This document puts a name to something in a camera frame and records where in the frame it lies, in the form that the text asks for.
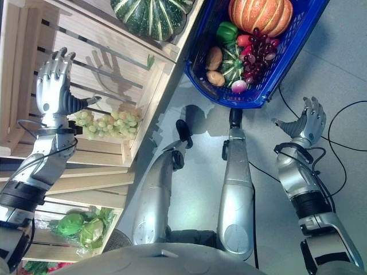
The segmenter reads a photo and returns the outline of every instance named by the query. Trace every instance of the floor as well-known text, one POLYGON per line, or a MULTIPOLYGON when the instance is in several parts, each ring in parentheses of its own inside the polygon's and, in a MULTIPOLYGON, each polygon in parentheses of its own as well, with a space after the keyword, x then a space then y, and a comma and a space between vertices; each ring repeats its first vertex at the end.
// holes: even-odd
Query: floor
MULTIPOLYGON (((367 2, 330 1, 303 50, 281 84, 282 94, 296 113, 303 107, 303 96, 316 96, 331 118, 344 106, 367 99, 367 2)), ((186 119, 192 127, 194 146, 187 151, 185 167, 173 175, 169 225, 173 230, 215 230, 225 161, 221 148, 228 135, 229 109, 201 96, 186 76, 151 125, 136 168, 135 195, 131 198, 118 226, 128 236, 134 218, 136 200, 145 172, 169 143, 178 139, 175 121, 186 119)), ((350 147, 367 149, 366 104, 357 104, 342 112, 333 123, 331 140, 350 147)), ((275 145, 289 138, 271 123, 276 117, 293 121, 277 91, 262 109, 245 110, 243 128, 247 135, 250 161, 277 177, 275 145)), ((317 167, 331 192, 343 183, 343 171, 328 143, 318 146, 327 155, 317 167)), ((337 213, 346 227, 364 263, 367 265, 367 153, 334 146, 348 174, 345 188, 335 196, 337 213)), ((273 275, 306 275, 299 243, 303 235, 297 216, 280 183, 251 167, 256 187, 257 243, 260 269, 273 275)))

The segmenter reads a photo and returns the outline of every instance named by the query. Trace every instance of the black cable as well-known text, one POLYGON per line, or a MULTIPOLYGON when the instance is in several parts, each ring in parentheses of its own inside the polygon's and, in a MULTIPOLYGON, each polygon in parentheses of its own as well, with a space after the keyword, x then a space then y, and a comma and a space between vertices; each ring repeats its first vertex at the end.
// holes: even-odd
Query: black cable
MULTIPOLYGON (((313 173, 313 171, 307 166, 307 165, 305 165, 303 162, 301 162, 299 159, 297 159, 297 158, 295 158, 295 157, 293 157, 293 156, 290 156, 290 155, 288 155, 288 154, 286 154, 286 153, 283 153, 283 152, 279 152, 280 154, 282 154, 282 155, 284 155, 284 156, 287 156, 288 158, 291 158, 291 159, 293 159, 293 160, 295 160, 296 162, 298 162, 299 164, 301 164, 306 170, 308 170, 310 173, 311 173, 311 175, 313 176, 313 177, 315 177, 315 179, 316 179, 316 181, 317 181, 317 183, 318 183, 318 185, 319 185, 319 187, 320 188, 325 188, 325 191, 327 190, 327 188, 326 188, 326 186, 322 183, 322 184, 320 184, 319 183, 319 180, 318 180, 318 178, 315 176, 316 174, 315 173, 313 173)), ((328 197, 326 197, 326 195, 324 194, 324 197, 325 197, 325 199, 327 200, 327 201, 329 201, 330 200, 330 203, 329 204, 331 204, 331 208, 333 209, 333 212, 334 213, 336 213, 336 209, 335 209, 335 203, 334 203, 334 199, 333 199, 333 197, 332 196, 330 196, 329 197, 329 200, 328 200, 328 197)))
POLYGON ((339 156, 335 153, 334 151, 334 148, 333 146, 331 145, 331 142, 330 142, 330 130, 331 130, 331 126, 333 125, 334 121, 335 121, 335 118, 342 112, 344 111, 346 108, 349 108, 350 106, 353 106, 353 105, 356 105, 358 103, 367 103, 367 100, 360 100, 360 101, 356 101, 356 102, 353 102, 347 106, 345 106, 344 108, 340 109, 336 114, 335 116, 333 117, 333 119, 331 120, 330 122, 330 125, 329 125, 329 128, 327 129, 327 138, 329 140, 329 146, 333 152, 333 154, 335 155, 335 157, 337 158, 337 160, 339 161, 340 165, 342 166, 343 168, 343 172, 344 172, 344 182, 342 184, 342 186, 334 193, 332 193, 331 196, 334 196, 336 194, 338 194, 340 191, 342 191, 342 189, 344 188, 345 184, 346 184, 346 181, 347 181, 347 173, 346 173, 346 170, 345 170, 345 166, 344 164, 342 163, 342 161, 340 160, 339 156))
POLYGON ((259 258, 257 257, 257 241, 256 241, 256 196, 255 187, 253 188, 253 256, 255 258, 255 267, 259 269, 259 258))
POLYGON ((34 121, 34 120, 30 120, 30 119, 18 119, 17 123, 19 124, 20 127, 22 127, 28 134, 30 134, 31 136, 33 136, 35 139, 37 138, 36 135, 34 133, 32 133, 29 129, 27 129, 22 122, 29 122, 29 123, 34 123, 34 124, 38 124, 41 126, 46 127, 47 125, 38 121, 34 121))
MULTIPOLYGON (((280 94, 280 97, 282 98, 284 104, 287 106, 287 108, 293 113, 293 115, 295 115, 295 117, 297 117, 299 119, 299 116, 292 110, 292 108, 288 105, 288 103, 286 102, 283 94, 282 94, 282 90, 280 90, 280 86, 278 86, 278 90, 279 90, 279 94, 280 94)), ((361 101, 358 101, 358 102, 354 102, 352 104, 349 104, 348 106, 344 107, 343 109, 341 109, 332 119, 332 121, 335 119, 335 117, 341 112, 343 111, 345 108, 348 108, 354 104, 357 104, 357 103, 362 103, 362 102, 367 102, 366 100, 361 100, 361 101)), ((366 149, 357 149, 357 148, 353 148, 353 147, 349 147, 349 146, 346 146, 346 145, 343 145, 341 143, 337 143, 337 142, 334 142, 332 140, 330 140, 330 137, 324 137, 324 136, 321 136, 322 139, 325 139, 327 140, 328 142, 331 142, 333 144, 336 144, 338 146, 341 146, 341 147, 344 147, 344 148, 347 148, 347 149, 350 149, 350 150, 353 150, 353 151, 358 151, 358 152, 367 152, 366 149)))
POLYGON ((270 178, 272 178, 272 179, 276 180, 277 182, 280 182, 280 180, 278 180, 276 177, 274 177, 274 176, 272 176, 271 174, 269 174, 269 173, 265 172, 264 170, 262 170, 262 169, 260 169, 260 168, 256 167, 252 162, 250 162, 250 161, 249 161, 248 163, 249 163, 250 165, 252 165, 255 169, 259 170, 260 172, 262 172, 262 173, 264 173, 264 174, 268 175, 270 178))
POLYGON ((27 246, 27 248, 26 248, 26 249, 25 249, 25 251, 24 251, 23 257, 25 256, 25 254, 27 254, 27 252, 28 252, 28 250, 29 250, 29 248, 30 248, 31 244, 33 243, 33 238, 34 238, 34 233, 35 233, 35 231, 36 231, 36 223, 35 223, 34 218, 33 218, 33 219, 32 219, 32 233, 31 233, 31 235, 30 235, 30 240, 29 240, 29 242, 28 242, 28 246, 27 246))
POLYGON ((5 189, 5 187, 9 184, 9 182, 11 182, 20 172, 22 172, 23 170, 25 170, 25 169, 27 169, 29 166, 31 166, 31 165, 33 165, 33 164, 35 164, 36 162, 40 162, 41 160, 43 160, 43 159, 45 159, 45 158, 48 158, 49 156, 53 156, 53 155, 55 155, 55 154, 58 154, 58 153, 61 153, 61 152, 63 152, 63 151, 66 151, 66 150, 69 150, 70 148, 73 148, 73 147, 75 147, 77 144, 78 144, 78 140, 77 139, 75 139, 74 138, 74 140, 75 140, 75 142, 72 144, 72 145, 70 145, 70 146, 68 146, 68 147, 65 147, 65 148, 63 148, 63 149, 61 149, 61 150, 57 150, 57 151, 55 151, 55 152, 52 152, 52 153, 49 153, 49 154, 47 154, 47 155, 44 155, 44 156, 41 156, 41 157, 39 157, 38 159, 35 159, 35 160, 32 160, 31 162, 29 162, 29 163, 27 163, 26 165, 24 165, 24 166, 22 166, 22 167, 20 167, 8 180, 7 180, 7 182, 6 182, 6 184, 4 185, 4 187, 3 187, 3 189, 2 190, 4 190, 5 189))
POLYGON ((312 170, 313 175, 315 176, 316 180, 318 181, 318 184, 321 188, 321 191, 322 191, 324 197, 327 198, 328 200, 330 200, 331 205, 334 205, 334 210, 336 212, 333 196, 331 196, 329 189, 322 182, 322 180, 318 176, 318 173, 315 171, 316 164, 326 155, 326 150, 325 150, 325 148, 322 148, 322 147, 311 147, 311 148, 308 148, 306 150, 314 150, 314 149, 321 150, 322 154, 314 161, 314 163, 312 164, 311 170, 312 170))

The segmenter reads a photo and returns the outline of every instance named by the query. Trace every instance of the blue basket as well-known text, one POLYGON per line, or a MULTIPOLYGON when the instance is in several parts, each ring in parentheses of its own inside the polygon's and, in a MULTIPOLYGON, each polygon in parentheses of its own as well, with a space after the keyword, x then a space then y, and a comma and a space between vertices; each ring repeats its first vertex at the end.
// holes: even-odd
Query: blue basket
POLYGON ((240 109, 261 108, 279 85, 302 49, 329 0, 291 0, 293 18, 279 37, 278 53, 260 84, 242 94, 226 87, 215 87, 206 78, 206 55, 216 44, 216 31, 222 21, 229 21, 230 0, 210 0, 196 33, 185 73, 195 87, 218 104, 240 109))

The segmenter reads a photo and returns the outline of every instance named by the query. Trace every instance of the green grapes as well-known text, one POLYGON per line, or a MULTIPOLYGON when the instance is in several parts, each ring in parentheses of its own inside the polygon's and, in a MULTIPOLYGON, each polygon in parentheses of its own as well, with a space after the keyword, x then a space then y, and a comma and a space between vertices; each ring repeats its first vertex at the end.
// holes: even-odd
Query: green grapes
POLYGON ((127 111, 112 111, 111 115, 102 115, 99 119, 95 119, 91 111, 75 113, 75 123, 83 126, 88 140, 106 136, 135 139, 140 121, 139 116, 134 116, 127 111))

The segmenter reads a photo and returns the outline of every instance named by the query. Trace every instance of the striped green pumpkin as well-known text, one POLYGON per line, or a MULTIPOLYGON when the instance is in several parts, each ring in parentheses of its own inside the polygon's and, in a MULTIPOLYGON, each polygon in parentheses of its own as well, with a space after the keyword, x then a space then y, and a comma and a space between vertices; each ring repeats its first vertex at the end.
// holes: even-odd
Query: striped green pumpkin
POLYGON ((241 79, 241 74, 243 73, 243 64, 239 60, 241 51, 242 48, 238 47, 235 43, 222 48, 223 60, 220 72, 224 76, 225 85, 229 88, 233 82, 241 79))
POLYGON ((166 41, 185 27, 194 0, 111 0, 117 16, 132 34, 166 41))

